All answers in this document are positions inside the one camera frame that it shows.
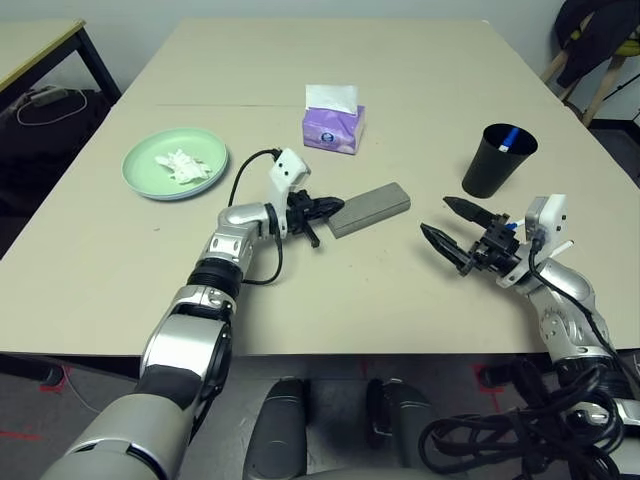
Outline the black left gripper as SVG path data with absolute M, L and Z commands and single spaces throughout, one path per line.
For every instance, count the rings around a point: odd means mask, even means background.
M 320 240 L 310 226 L 311 220 L 328 219 L 345 202 L 337 197 L 319 197 L 312 199 L 306 190 L 292 192 L 287 198 L 287 232 L 291 235 L 303 234 L 310 242 L 312 248 L 320 246 Z

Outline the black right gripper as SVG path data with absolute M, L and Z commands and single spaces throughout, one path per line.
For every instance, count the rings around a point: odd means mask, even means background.
M 445 196 L 443 201 L 458 216 L 487 228 L 472 246 L 470 255 L 443 231 L 425 223 L 420 224 L 425 239 L 455 266 L 460 275 L 468 275 L 473 267 L 494 273 L 510 273 L 519 264 L 520 258 L 516 253 L 520 242 L 515 238 L 515 231 L 505 224 L 504 215 L 492 213 L 459 197 Z

